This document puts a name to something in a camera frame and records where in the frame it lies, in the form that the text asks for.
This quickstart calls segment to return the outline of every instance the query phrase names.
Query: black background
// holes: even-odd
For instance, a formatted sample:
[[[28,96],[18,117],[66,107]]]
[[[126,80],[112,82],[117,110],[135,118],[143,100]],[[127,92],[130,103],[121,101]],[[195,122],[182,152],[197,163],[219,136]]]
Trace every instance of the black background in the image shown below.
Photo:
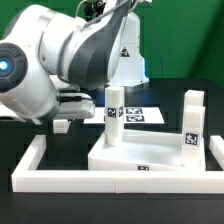
[[[125,106],[158,106],[164,125],[126,124],[125,128],[181,133],[184,93],[205,92],[205,150],[207,170],[221,171],[208,150],[211,135],[224,136],[224,92],[202,79],[152,79],[126,93]],[[104,106],[104,90],[90,91]],[[53,134],[52,122],[0,123],[0,223],[223,223],[222,194],[100,194],[13,193],[11,174],[33,137],[47,136],[47,151],[38,169],[87,169],[87,154],[104,125],[73,121],[66,135]]]

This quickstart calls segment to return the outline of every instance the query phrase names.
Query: green screen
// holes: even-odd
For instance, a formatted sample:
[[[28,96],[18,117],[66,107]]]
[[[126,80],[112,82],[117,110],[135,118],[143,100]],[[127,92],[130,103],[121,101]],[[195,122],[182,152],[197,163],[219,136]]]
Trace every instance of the green screen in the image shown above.
[[[0,36],[11,19],[31,4],[74,16],[79,2],[1,1]],[[139,3],[134,12],[141,20],[140,52],[146,61],[148,77],[163,77],[159,49],[166,78],[206,78],[224,89],[223,0],[153,0],[150,14],[145,3]]]

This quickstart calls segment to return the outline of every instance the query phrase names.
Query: white platform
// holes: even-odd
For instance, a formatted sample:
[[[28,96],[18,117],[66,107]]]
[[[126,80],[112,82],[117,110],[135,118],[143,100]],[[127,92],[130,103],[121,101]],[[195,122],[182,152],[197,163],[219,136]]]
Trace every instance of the white platform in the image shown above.
[[[200,144],[198,167],[181,166],[182,134],[127,130],[122,143],[113,147],[103,133],[88,155],[89,170],[205,171],[204,142]]]

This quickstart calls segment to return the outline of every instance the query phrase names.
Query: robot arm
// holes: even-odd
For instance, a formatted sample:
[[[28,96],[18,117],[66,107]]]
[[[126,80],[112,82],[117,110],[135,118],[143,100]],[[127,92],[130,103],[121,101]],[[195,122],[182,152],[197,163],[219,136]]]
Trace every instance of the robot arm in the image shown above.
[[[92,117],[94,101],[88,95],[61,94],[49,75],[76,90],[108,83],[131,2],[107,0],[106,16],[90,26],[42,6],[25,9],[0,41],[0,102],[35,124]]]

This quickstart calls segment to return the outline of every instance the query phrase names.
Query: white wall piece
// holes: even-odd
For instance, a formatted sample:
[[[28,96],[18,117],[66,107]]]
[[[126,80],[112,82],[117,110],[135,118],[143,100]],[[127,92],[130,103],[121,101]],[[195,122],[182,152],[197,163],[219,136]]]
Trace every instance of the white wall piece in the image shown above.
[[[206,171],[132,171],[117,178],[117,193],[224,193],[224,174]]]
[[[184,109],[181,164],[185,167],[200,167],[200,144],[203,137],[205,108],[188,105]]]
[[[117,172],[36,170],[45,150],[36,136],[12,174],[14,192],[116,192]]]
[[[110,86],[105,90],[105,133],[107,143],[117,146],[124,130],[124,87]]]
[[[184,97],[184,108],[188,105],[203,106],[204,92],[197,90],[188,90]]]
[[[55,134],[66,134],[69,126],[71,124],[71,121],[68,120],[54,120],[53,121],[53,130]]]
[[[224,170],[224,140],[221,136],[211,136],[209,149]]]

